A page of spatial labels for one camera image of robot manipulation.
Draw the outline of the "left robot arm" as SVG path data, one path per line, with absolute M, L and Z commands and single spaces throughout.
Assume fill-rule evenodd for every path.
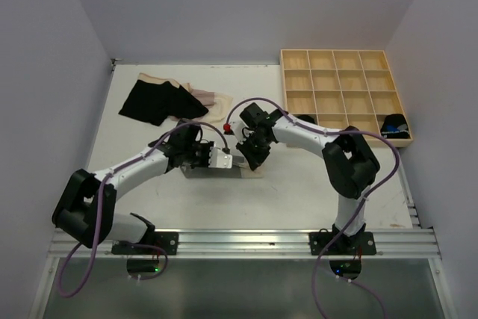
M 213 141 L 197 139 L 199 126 L 179 124 L 164 139 L 148 144 L 121 164 L 96 172 L 75 171 L 53 211 L 52 223 L 87 248 L 128 242 L 138 253 L 155 245 L 154 225 L 138 214 L 118 214 L 117 200 L 144 182 L 181 167 L 209 167 Z

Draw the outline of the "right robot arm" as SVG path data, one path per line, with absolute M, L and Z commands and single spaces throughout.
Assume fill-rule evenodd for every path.
M 358 129 L 328 130 L 308 123 L 281 109 L 271 113 L 256 103 L 245 107 L 240 119 L 226 119 L 226 134 L 233 134 L 236 149 L 245 157 L 251 170 L 259 168 L 270 154 L 272 143 L 304 149 L 324 161 L 333 189 L 338 193 L 338 213 L 332 236 L 334 248 L 351 253 L 359 245 L 358 233 L 364 231 L 364 205 L 361 201 L 375 182 L 379 162 Z

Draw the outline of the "pink beige underwear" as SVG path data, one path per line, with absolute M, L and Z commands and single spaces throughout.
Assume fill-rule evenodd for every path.
M 203 121 L 212 125 L 221 125 L 232 108 L 233 98 L 224 93 L 199 90 L 190 83 L 183 83 L 184 87 L 193 97 L 208 109 L 203 117 L 194 118 L 195 121 Z

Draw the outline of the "dark rolled underwear in tray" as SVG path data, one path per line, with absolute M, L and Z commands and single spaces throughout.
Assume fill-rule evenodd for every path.
M 297 118 L 307 123 L 311 123 L 311 124 L 317 123 L 316 118 L 309 114 L 301 114 L 301 115 L 298 115 Z

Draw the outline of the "black underwear tan waistband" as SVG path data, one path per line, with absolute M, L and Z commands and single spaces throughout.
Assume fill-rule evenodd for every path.
M 160 126 L 166 118 L 193 120 L 209 110 L 186 88 L 169 81 L 154 84 L 138 79 L 119 110 L 119 115 Z

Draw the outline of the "black blue rolled underwear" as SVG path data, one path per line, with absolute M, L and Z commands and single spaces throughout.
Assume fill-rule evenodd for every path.
M 403 114 L 389 114 L 383 120 L 380 133 L 387 139 L 409 139 L 409 126 Z

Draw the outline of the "wooden compartment tray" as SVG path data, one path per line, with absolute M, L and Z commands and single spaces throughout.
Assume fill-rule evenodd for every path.
M 309 114 L 319 126 L 354 126 L 381 135 L 389 114 L 403 114 L 400 95 L 382 50 L 283 49 L 280 51 L 286 110 Z M 409 139 L 389 139 L 397 148 Z

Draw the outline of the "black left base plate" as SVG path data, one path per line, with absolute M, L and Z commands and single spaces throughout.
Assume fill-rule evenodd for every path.
M 179 233 L 171 231 L 147 232 L 139 243 L 117 241 L 111 248 L 114 255 L 176 255 Z

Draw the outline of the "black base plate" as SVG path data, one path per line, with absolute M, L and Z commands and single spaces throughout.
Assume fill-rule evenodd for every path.
M 334 232 L 319 231 L 309 232 L 308 244 L 312 255 L 319 255 L 323 248 L 332 241 Z M 372 232 L 362 232 L 347 237 L 341 235 L 325 251 L 324 255 L 376 255 L 375 239 Z
M 147 232 L 139 243 L 117 241 L 111 248 L 114 255 L 176 255 L 179 233 L 171 231 Z

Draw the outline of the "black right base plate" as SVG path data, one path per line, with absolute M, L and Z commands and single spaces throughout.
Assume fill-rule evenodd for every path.
M 323 248 L 332 241 L 334 232 L 319 231 L 309 232 L 308 244 L 312 255 L 319 255 Z M 324 255 L 376 255 L 375 239 L 372 232 L 362 232 L 347 237 L 341 235 L 325 251 Z

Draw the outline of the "aluminium front rail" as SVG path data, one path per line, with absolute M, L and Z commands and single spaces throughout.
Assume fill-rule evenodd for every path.
M 173 258 L 313 259 L 328 242 L 318 229 L 158 229 L 160 246 Z M 431 229 L 368 229 L 331 259 L 437 259 L 441 257 Z

